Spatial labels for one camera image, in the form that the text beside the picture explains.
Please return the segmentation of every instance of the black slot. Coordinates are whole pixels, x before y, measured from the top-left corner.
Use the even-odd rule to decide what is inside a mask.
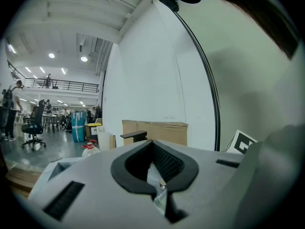
[[[64,190],[44,209],[44,212],[56,220],[61,220],[84,186],[84,184],[79,182],[70,182],[64,188]]]
[[[234,161],[223,160],[223,159],[218,159],[216,161],[216,163],[218,163],[220,165],[224,165],[224,166],[229,166],[229,167],[232,167],[232,168],[238,168],[239,167],[239,163],[234,162]]]

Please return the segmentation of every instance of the backpack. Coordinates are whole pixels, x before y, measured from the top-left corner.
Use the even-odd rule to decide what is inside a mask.
[[[14,100],[13,100],[13,91],[16,86],[13,89],[9,89],[6,91],[6,93],[3,95],[3,103],[2,106],[4,109],[13,109],[14,108]]]

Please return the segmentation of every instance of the white shirt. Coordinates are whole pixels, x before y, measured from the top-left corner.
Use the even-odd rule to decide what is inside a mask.
[[[13,90],[13,88],[15,87],[16,85],[11,85],[10,86],[10,90]],[[12,110],[19,110],[19,106],[17,105],[17,101],[19,100],[19,97],[20,97],[20,93],[21,93],[21,89],[16,87],[12,92],[12,100],[14,101],[14,107],[11,108]]]

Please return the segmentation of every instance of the black pants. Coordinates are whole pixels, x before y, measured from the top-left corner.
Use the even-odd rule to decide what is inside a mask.
[[[16,117],[17,110],[9,110],[9,116],[8,116],[8,122],[5,126],[5,136],[9,136],[11,138],[14,138],[14,122]]]

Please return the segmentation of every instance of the black metal railing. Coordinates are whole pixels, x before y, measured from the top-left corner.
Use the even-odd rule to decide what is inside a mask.
[[[26,78],[24,81],[24,87],[31,88],[53,88],[60,90],[73,90],[88,93],[97,93],[99,91],[99,85],[82,82],[62,81],[50,79],[47,83],[47,79],[34,79]]]
[[[8,64],[9,64],[9,69],[10,69],[10,73],[11,73],[13,80],[15,82],[17,82],[18,80],[21,80],[22,83],[24,83],[25,77],[9,61],[8,61]]]

